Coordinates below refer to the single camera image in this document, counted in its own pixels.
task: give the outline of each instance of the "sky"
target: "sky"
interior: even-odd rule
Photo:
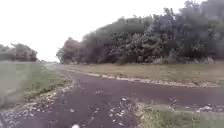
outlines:
[[[0,0],[0,44],[26,44],[40,60],[55,54],[68,37],[82,37],[118,18],[175,12],[186,0]]]

